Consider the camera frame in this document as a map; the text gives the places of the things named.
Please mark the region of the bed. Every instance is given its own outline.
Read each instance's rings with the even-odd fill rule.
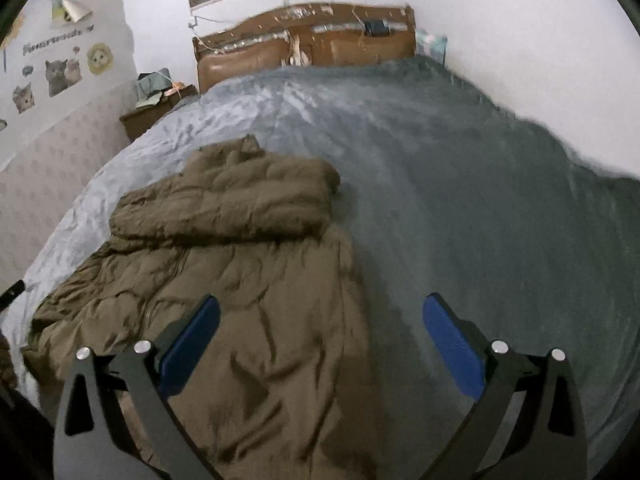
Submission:
[[[640,409],[638,182],[585,167],[444,67],[357,31],[384,18],[404,45],[410,9],[337,9],[277,9],[194,40],[202,96],[94,176],[25,275],[2,324],[20,390],[45,407],[20,354],[31,317],[109,237],[120,197],[180,171],[197,148],[255,134],[265,150],[321,156],[340,173],[334,218],[362,268],[385,415],[377,475],[418,478],[472,404],[422,325],[437,290],[489,339],[566,352],[593,477]]]

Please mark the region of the black object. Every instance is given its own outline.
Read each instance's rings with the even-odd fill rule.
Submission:
[[[386,20],[371,20],[364,22],[364,33],[367,36],[378,38],[381,36],[389,36],[391,30],[389,30],[389,24]]]
[[[459,320],[437,294],[427,298],[423,312],[456,380],[471,385],[471,392],[480,381],[483,391],[421,480],[584,480],[584,423],[565,355],[555,349],[546,357],[524,356],[504,342],[490,344],[475,325]],[[104,357],[95,356],[89,348],[79,349],[56,424],[56,480],[222,480],[199,457],[159,393],[170,395],[182,389],[219,322],[220,306],[206,296],[189,317],[169,325],[156,346],[143,340],[120,355]],[[480,369],[484,378],[476,373]],[[166,473],[139,460],[116,390],[129,391]],[[526,398],[502,459],[476,472],[511,396],[518,391],[526,391]]]
[[[477,371],[482,370],[485,386],[422,480],[584,480],[584,419],[564,352],[553,349],[545,357],[530,356],[514,352],[504,341],[489,343],[438,294],[427,298],[423,316],[458,385],[473,394]],[[507,447],[498,463],[476,472],[515,392],[526,396]]]
[[[15,282],[12,286],[10,286],[2,296],[0,296],[0,312],[6,309],[9,305],[11,305],[15,298],[20,296],[24,292],[24,281],[20,280],[19,282]]]
[[[0,471],[3,480],[53,478],[53,428],[29,401],[0,383]]]
[[[609,459],[593,480],[618,480],[619,478],[636,478],[640,456],[640,415],[626,434],[618,450]]]

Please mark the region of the blue gripper pad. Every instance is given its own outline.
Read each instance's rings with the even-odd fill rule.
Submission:
[[[424,300],[422,320],[460,391],[477,401],[484,391],[484,359],[469,339],[484,336],[472,323],[459,320],[439,294],[431,294]],[[467,337],[463,333],[466,328],[474,329]]]
[[[159,362],[156,388],[161,397],[167,399],[182,391],[219,326],[220,305],[208,296]]]

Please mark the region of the dark fabric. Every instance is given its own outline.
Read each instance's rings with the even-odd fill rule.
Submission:
[[[53,478],[53,428],[29,401],[2,384],[0,456],[3,480]]]
[[[17,378],[9,352],[9,342],[2,335],[2,332],[0,332],[0,384],[12,389],[17,387]]]

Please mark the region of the gray bedsheet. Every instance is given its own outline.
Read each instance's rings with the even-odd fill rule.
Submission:
[[[164,118],[89,184],[2,328],[24,332],[20,309],[32,312],[104,241],[124,191],[245,133],[267,150],[324,156],[342,176],[336,213],[364,270],[385,399],[381,478],[418,478],[471,406],[422,326],[433,291],[489,339],[565,350],[597,472],[640,408],[640,186],[572,162],[544,128],[427,59],[234,79]],[[85,217],[90,228],[78,225]],[[57,274],[47,282],[46,272]]]

